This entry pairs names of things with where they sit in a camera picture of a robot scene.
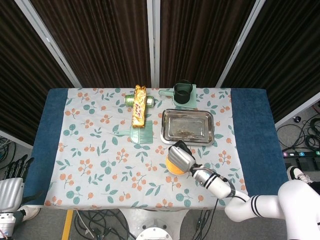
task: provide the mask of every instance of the person's foot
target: person's foot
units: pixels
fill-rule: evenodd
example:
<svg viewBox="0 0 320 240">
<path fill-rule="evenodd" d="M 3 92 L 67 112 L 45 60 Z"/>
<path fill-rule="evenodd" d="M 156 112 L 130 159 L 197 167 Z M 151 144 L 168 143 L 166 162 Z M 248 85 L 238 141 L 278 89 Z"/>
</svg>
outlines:
<svg viewBox="0 0 320 240">
<path fill-rule="evenodd" d="M 23 214 L 22 222 L 35 218 L 38 213 L 40 212 L 40 207 L 29 207 L 29 206 L 22 206 L 17 211 L 21 211 Z"/>
<path fill-rule="evenodd" d="M 304 174 L 299 168 L 296 166 L 290 166 L 286 174 L 288 175 L 289 180 L 301 180 L 305 182 L 306 184 L 311 184 L 313 183 L 312 180 L 310 180 L 310 177 L 306 174 Z"/>
</svg>

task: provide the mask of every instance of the brown curtain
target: brown curtain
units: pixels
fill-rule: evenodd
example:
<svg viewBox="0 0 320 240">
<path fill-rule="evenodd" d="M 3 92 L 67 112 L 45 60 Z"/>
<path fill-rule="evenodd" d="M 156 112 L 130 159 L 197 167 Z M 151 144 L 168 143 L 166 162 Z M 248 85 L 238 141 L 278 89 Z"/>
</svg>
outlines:
<svg viewBox="0 0 320 240">
<path fill-rule="evenodd" d="M 161 0 L 160 86 L 214 87 L 255 0 Z"/>
<path fill-rule="evenodd" d="M 146 0 L 31 0 L 83 87 L 151 87 Z"/>
<path fill-rule="evenodd" d="M 223 87 L 267 90 L 275 122 L 320 92 L 320 1 L 268 0 Z"/>
<path fill-rule="evenodd" d="M 14 1 L 0 1 L 0 130 L 33 145 L 51 88 L 71 88 Z"/>
</svg>

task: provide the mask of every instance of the snack package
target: snack package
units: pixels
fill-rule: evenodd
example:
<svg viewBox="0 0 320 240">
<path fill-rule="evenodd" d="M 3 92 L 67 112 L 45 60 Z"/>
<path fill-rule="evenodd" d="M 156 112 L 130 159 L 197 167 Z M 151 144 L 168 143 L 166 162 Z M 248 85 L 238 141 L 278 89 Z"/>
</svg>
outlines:
<svg viewBox="0 0 320 240">
<path fill-rule="evenodd" d="M 132 111 L 132 126 L 134 128 L 143 128 L 145 126 L 146 99 L 146 87 L 136 85 Z"/>
</svg>

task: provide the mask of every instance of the metal tray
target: metal tray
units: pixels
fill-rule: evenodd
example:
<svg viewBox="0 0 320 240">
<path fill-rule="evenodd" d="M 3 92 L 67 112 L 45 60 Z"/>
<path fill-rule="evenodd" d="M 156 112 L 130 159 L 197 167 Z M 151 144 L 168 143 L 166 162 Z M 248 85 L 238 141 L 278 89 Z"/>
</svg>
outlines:
<svg viewBox="0 0 320 240">
<path fill-rule="evenodd" d="M 208 111 L 166 109 L 162 113 L 161 140 L 175 144 L 209 146 L 214 142 L 214 117 Z"/>
</svg>

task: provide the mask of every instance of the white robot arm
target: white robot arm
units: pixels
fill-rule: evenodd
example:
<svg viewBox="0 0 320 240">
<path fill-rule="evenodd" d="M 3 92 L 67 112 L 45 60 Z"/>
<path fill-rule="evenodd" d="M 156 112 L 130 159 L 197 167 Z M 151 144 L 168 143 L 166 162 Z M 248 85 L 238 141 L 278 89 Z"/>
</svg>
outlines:
<svg viewBox="0 0 320 240">
<path fill-rule="evenodd" d="M 194 179 L 218 199 L 232 198 L 224 209 L 232 221 L 255 217 L 285 219 L 289 240 L 320 239 L 320 196 L 303 181 L 284 183 L 278 195 L 249 197 L 235 190 L 225 177 L 197 164 L 182 141 L 170 147 L 168 159 L 183 172 L 191 172 Z"/>
<path fill-rule="evenodd" d="M 18 161 L 12 162 L 0 180 L 0 240 L 12 239 L 16 222 L 14 212 L 18 210 L 22 201 L 26 177 L 33 158 L 28 161 L 24 155 Z"/>
</svg>

